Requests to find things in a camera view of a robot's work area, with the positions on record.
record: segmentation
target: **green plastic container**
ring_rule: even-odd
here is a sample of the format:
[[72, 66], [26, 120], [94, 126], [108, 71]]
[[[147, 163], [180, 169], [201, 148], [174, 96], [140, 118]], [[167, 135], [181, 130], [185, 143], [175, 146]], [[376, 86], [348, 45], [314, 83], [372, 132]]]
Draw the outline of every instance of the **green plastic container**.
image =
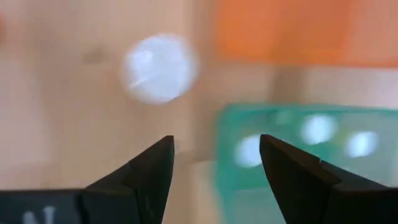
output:
[[215, 183], [225, 224], [285, 223], [259, 158], [263, 133], [355, 174], [394, 185], [397, 111], [238, 104], [224, 109], [217, 126]]

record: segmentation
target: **blurry white sphere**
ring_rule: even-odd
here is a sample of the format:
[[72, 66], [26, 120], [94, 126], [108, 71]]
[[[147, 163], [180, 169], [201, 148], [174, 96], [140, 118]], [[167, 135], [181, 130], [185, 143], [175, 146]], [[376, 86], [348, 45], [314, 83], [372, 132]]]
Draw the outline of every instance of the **blurry white sphere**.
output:
[[301, 130], [301, 136], [309, 145], [329, 141], [337, 132], [334, 117], [325, 114], [314, 114], [307, 117]]
[[256, 167], [261, 162], [260, 134], [244, 138], [236, 147], [235, 163], [243, 168]]
[[155, 35], [128, 53], [124, 82], [128, 91], [151, 104], [167, 103], [184, 94], [197, 76], [188, 44], [176, 35]]
[[378, 136], [372, 131], [363, 131], [353, 134], [347, 143], [348, 156], [362, 157], [372, 154], [377, 148]]

